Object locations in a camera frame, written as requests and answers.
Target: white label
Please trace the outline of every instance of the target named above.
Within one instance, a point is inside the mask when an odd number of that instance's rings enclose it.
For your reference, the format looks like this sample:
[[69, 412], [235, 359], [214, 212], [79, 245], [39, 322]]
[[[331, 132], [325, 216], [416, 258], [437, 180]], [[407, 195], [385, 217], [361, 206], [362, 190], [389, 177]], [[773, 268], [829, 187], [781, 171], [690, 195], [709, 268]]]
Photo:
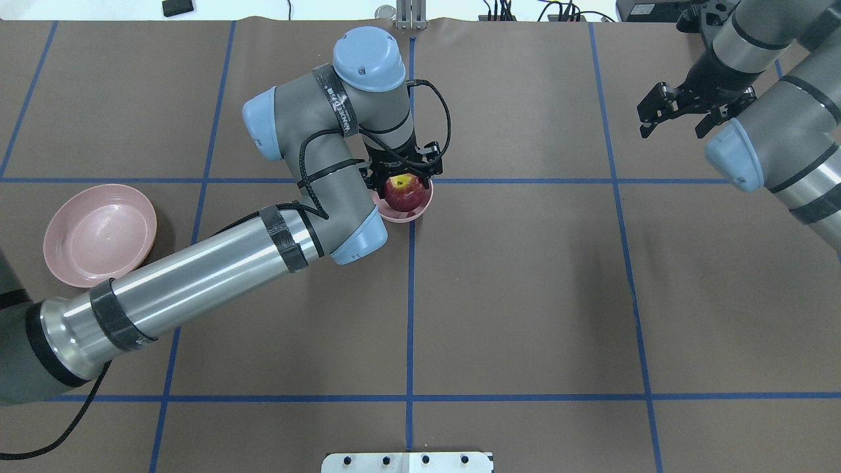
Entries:
[[639, 5], [634, 5], [633, 9], [631, 10], [632, 15], [647, 15], [654, 10], [653, 3], [641, 3]]

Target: red apple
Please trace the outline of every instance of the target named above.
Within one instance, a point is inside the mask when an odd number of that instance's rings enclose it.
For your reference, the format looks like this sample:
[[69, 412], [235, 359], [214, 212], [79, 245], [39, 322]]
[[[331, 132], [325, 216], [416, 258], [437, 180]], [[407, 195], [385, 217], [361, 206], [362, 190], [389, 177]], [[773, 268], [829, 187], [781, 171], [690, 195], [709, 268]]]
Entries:
[[426, 189], [414, 174], [400, 174], [385, 181], [385, 203], [398, 212], [417, 209], [425, 196]]

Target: pink bowl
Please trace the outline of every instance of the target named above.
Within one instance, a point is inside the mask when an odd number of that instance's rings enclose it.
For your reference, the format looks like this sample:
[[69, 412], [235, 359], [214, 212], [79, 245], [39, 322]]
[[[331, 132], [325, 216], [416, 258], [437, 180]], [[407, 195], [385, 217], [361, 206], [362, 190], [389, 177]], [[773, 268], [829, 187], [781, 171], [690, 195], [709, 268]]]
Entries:
[[432, 179], [429, 180], [429, 189], [426, 190], [426, 195], [424, 199], [420, 202], [420, 205], [415, 207], [414, 210], [409, 212], [400, 212], [397, 210], [392, 209], [389, 205], [385, 202], [385, 200], [380, 199], [379, 195], [377, 195], [376, 191], [371, 193], [371, 199], [373, 199], [374, 204], [377, 205], [379, 209], [379, 214], [387, 221], [392, 221], [394, 223], [406, 223], [409, 221], [413, 221], [414, 219], [423, 215], [426, 211], [426, 207], [429, 207], [429, 203], [432, 202], [432, 195], [434, 192], [434, 186], [432, 184]]
[[156, 231], [155, 208], [139, 190], [122, 184], [92, 187], [53, 216], [44, 236], [44, 260], [62, 282], [93, 287], [140, 266]]

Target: blue joint cap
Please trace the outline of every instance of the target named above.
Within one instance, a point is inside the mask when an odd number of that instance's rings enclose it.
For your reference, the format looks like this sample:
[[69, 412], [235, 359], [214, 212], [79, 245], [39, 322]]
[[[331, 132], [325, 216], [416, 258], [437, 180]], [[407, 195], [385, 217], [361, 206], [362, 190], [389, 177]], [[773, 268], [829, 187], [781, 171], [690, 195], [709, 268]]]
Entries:
[[248, 134], [260, 153], [269, 161], [283, 159], [278, 145], [278, 129], [274, 123], [274, 89], [252, 98], [242, 106], [242, 119], [246, 122]]
[[738, 120], [727, 122], [706, 144], [704, 152], [706, 160], [742, 191], [753, 192], [765, 184], [754, 144]]
[[368, 92], [387, 92], [406, 79], [397, 40], [384, 29], [351, 29], [333, 47], [333, 68], [341, 80]]
[[389, 233], [385, 231], [383, 217], [374, 206], [368, 218], [330, 256], [339, 264], [353, 263], [379, 250], [388, 239]]

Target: white bracket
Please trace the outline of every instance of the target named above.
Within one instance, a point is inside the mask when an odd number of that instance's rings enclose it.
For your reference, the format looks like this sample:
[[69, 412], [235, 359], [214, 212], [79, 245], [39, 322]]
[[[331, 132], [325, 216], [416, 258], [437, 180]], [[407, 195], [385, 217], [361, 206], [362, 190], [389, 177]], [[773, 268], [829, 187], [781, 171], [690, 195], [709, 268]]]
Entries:
[[397, 29], [426, 29], [426, 0], [397, 0]]
[[321, 464], [321, 473], [494, 473], [494, 454], [330, 454]]

